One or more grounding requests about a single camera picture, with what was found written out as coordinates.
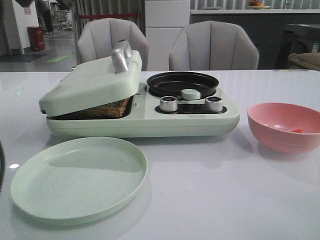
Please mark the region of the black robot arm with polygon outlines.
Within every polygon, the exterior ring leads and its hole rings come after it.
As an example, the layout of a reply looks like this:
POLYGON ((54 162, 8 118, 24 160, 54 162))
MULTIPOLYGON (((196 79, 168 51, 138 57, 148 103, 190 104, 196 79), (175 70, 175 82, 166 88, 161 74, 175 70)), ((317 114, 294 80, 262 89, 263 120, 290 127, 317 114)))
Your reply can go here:
POLYGON ((2 143, 0 143, 0 190, 2 191, 6 169, 6 159, 2 143))

